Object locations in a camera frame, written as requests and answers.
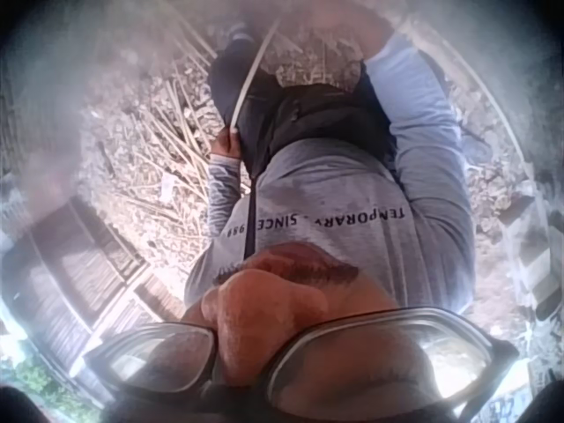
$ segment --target wooden plank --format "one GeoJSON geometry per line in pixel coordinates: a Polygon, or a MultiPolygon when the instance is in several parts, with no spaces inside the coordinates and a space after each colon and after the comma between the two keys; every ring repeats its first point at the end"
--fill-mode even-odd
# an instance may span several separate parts
{"type": "Polygon", "coordinates": [[[82,228],[83,232],[85,233],[85,235],[88,237],[88,239],[94,244],[94,246],[99,250],[100,255],[104,258],[104,260],[106,261],[106,263],[108,264],[108,266],[114,271],[115,275],[122,281],[125,282],[125,277],[122,275],[122,273],[119,271],[119,269],[117,267],[115,267],[115,264],[108,258],[108,256],[106,256],[106,254],[104,253],[104,251],[100,248],[100,246],[98,245],[98,242],[96,242],[96,239],[94,238],[92,232],[90,231],[90,229],[88,229],[88,226],[86,225],[86,223],[83,221],[83,219],[80,217],[80,215],[78,214],[77,209],[75,208],[74,205],[72,205],[72,201],[69,201],[68,203],[70,210],[72,211],[72,214],[74,215],[77,223],[80,225],[80,227],[82,228]]]}
{"type": "Polygon", "coordinates": [[[122,241],[120,235],[114,230],[113,227],[111,227],[111,225],[108,225],[106,222],[104,222],[104,225],[106,226],[106,228],[108,229],[108,231],[112,234],[112,236],[114,237],[115,241],[120,244],[120,247],[122,247],[123,251],[125,251],[125,253],[131,258],[131,260],[133,260],[135,263],[139,264],[139,260],[135,257],[135,254],[133,254],[130,249],[127,247],[127,245],[125,245],[125,242],[122,241]]]}
{"type": "Polygon", "coordinates": [[[135,302],[141,306],[141,308],[157,323],[163,323],[165,321],[165,319],[162,318],[162,316],[158,315],[152,308],[149,307],[149,305],[139,296],[138,293],[136,293],[135,291],[133,291],[131,293],[133,300],[135,300],[135,302]]]}
{"type": "Polygon", "coordinates": [[[39,246],[37,245],[37,242],[35,240],[35,238],[33,237],[33,233],[30,231],[27,233],[29,235],[29,239],[33,245],[33,250],[35,251],[35,254],[39,257],[40,262],[41,262],[41,266],[45,269],[45,272],[48,274],[49,279],[51,280],[51,282],[53,282],[53,286],[55,287],[55,289],[59,292],[59,294],[61,295],[61,300],[63,300],[64,304],[67,306],[67,308],[69,309],[69,311],[72,313],[72,315],[77,319],[77,321],[80,323],[80,325],[88,332],[88,333],[93,333],[92,328],[90,327],[90,325],[88,324],[88,322],[86,321],[86,319],[78,312],[78,310],[74,307],[74,305],[72,304],[71,299],[67,296],[66,292],[64,291],[64,289],[61,287],[61,284],[59,283],[58,279],[55,278],[55,276],[53,276],[53,273],[51,272],[51,270],[49,269],[47,263],[45,262],[45,258],[43,256],[43,254],[41,253],[39,246]]]}
{"type": "Polygon", "coordinates": [[[94,331],[91,332],[92,335],[85,342],[84,346],[80,349],[77,358],[72,363],[71,368],[73,369],[74,375],[77,375],[84,365],[84,362],[82,361],[84,355],[100,344],[100,338],[102,334],[106,331],[107,328],[115,323],[115,319],[119,317],[124,309],[126,309],[127,303],[129,302],[132,294],[135,292],[137,287],[145,282],[152,274],[150,272],[150,269],[151,268],[148,263],[143,264],[136,271],[136,274],[134,275],[135,279],[131,282],[131,284],[127,287],[124,286],[123,288],[121,288],[114,299],[101,311],[100,316],[94,323],[94,331]]]}

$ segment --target dry twig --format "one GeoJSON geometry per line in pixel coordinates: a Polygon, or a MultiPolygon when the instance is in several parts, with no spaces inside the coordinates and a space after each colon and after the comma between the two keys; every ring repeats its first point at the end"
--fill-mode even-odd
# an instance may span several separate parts
{"type": "Polygon", "coordinates": [[[176,16],[184,24],[188,32],[200,43],[200,45],[204,48],[204,50],[207,51],[208,54],[215,59],[218,56],[218,54],[213,50],[210,44],[208,44],[208,42],[204,40],[204,38],[196,31],[196,29],[194,29],[194,27],[190,24],[190,22],[188,22],[188,20],[184,18],[184,16],[180,13],[180,11],[178,11],[175,6],[170,4],[168,0],[161,0],[161,1],[170,10],[171,14],[176,16]]]}

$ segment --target man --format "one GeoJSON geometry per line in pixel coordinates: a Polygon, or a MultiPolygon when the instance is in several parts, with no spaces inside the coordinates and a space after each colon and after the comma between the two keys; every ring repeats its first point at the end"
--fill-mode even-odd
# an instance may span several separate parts
{"type": "MultiPolygon", "coordinates": [[[[460,312],[473,286],[460,137],[440,82],[369,11],[325,0],[310,12],[315,28],[354,31],[366,71],[354,93],[257,73],[238,130],[211,147],[213,240],[183,324],[86,357],[128,421],[438,422],[461,404],[469,421],[514,358],[438,309],[460,312]],[[243,199],[241,159],[253,181],[243,199]]],[[[231,39],[210,74],[226,125],[258,48],[245,25],[231,39]]]]}
{"type": "MultiPolygon", "coordinates": [[[[223,130],[211,149],[213,239],[189,277],[185,302],[188,316],[203,316],[219,333],[243,330],[221,328],[222,319],[239,316],[234,324],[250,325],[244,330],[253,353],[264,345],[264,360],[311,324],[398,307],[460,312],[473,288],[459,128],[435,74],[385,20],[351,2],[313,2],[311,22],[355,33],[397,141],[397,179],[382,164],[388,139],[371,126],[382,118],[364,107],[369,95],[328,85],[283,89],[257,73],[238,133],[223,130]],[[241,158],[256,178],[256,253],[245,261],[249,198],[239,191],[241,158]],[[298,302],[271,315],[290,292],[298,302]],[[301,313],[306,317],[292,326],[301,313]],[[284,335],[273,329],[278,320],[290,325],[279,327],[284,335]]],[[[211,93],[227,124],[257,47],[239,31],[212,66],[211,93]]]]}

